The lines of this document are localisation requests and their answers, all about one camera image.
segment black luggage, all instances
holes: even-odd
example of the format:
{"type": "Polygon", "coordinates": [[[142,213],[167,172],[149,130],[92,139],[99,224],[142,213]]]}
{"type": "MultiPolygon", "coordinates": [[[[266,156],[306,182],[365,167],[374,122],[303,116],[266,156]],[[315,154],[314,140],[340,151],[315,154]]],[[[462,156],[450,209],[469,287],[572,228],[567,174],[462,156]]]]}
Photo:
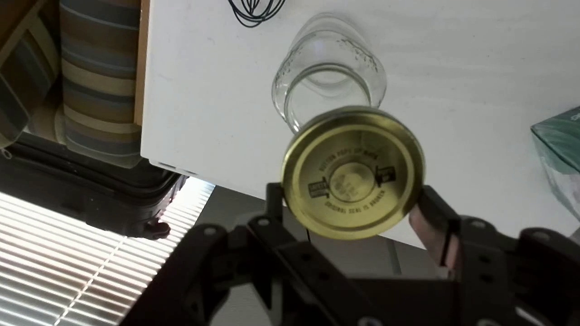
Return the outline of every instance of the black luggage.
{"type": "Polygon", "coordinates": [[[0,151],[2,193],[129,237],[169,234],[158,218],[185,176],[147,160],[120,168],[26,133],[0,151]]]}

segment tissue box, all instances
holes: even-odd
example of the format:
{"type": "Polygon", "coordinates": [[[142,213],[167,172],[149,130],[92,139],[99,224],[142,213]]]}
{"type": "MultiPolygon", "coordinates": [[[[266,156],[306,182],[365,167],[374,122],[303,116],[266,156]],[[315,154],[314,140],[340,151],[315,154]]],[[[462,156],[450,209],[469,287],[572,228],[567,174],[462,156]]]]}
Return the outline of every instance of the tissue box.
{"type": "Polygon", "coordinates": [[[532,126],[552,192],[580,220],[580,107],[532,126]]]}

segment glass jar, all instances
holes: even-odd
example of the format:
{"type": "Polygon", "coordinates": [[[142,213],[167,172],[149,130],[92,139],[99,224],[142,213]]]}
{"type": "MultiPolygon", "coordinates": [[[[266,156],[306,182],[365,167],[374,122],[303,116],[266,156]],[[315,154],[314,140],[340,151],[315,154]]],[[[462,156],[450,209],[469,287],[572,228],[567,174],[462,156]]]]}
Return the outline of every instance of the glass jar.
{"type": "Polygon", "coordinates": [[[379,108],[387,78],[354,27],[334,14],[312,17],[292,42],[272,84],[278,113],[296,133],[338,107],[379,108]]]}

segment jar lid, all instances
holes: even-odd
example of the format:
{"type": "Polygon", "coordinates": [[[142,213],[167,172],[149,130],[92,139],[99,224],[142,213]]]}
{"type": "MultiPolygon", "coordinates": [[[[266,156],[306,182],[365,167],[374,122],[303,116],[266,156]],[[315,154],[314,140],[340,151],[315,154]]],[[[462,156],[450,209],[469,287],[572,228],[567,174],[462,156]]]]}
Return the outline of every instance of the jar lid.
{"type": "Polygon", "coordinates": [[[319,115],[292,139],[282,166],[288,208],[336,239],[375,236],[413,207],[425,160],[415,136],[383,111],[350,106],[319,115]]]}

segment black cable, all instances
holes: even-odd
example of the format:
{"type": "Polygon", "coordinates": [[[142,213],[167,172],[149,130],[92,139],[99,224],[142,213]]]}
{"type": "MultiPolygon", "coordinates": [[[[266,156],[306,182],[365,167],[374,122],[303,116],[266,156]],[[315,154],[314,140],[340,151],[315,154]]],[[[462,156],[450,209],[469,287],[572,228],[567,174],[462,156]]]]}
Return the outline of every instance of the black cable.
{"type": "Polygon", "coordinates": [[[242,3],[244,11],[234,4],[234,0],[228,1],[234,11],[235,18],[240,22],[240,24],[248,28],[256,27],[274,17],[280,11],[284,2],[286,2],[286,0],[268,0],[268,5],[264,11],[255,15],[254,12],[260,4],[260,0],[239,0],[242,3]]]}

